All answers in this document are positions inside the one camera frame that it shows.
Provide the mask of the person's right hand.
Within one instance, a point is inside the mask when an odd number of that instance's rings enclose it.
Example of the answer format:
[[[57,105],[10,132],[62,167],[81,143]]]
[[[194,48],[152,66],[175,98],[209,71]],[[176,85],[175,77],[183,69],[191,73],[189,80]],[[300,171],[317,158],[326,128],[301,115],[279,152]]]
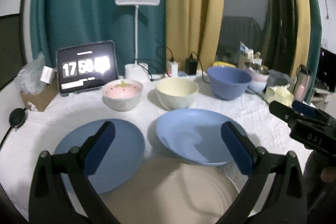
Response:
[[[303,180],[309,211],[326,210],[335,205],[335,156],[313,150],[307,159]]]

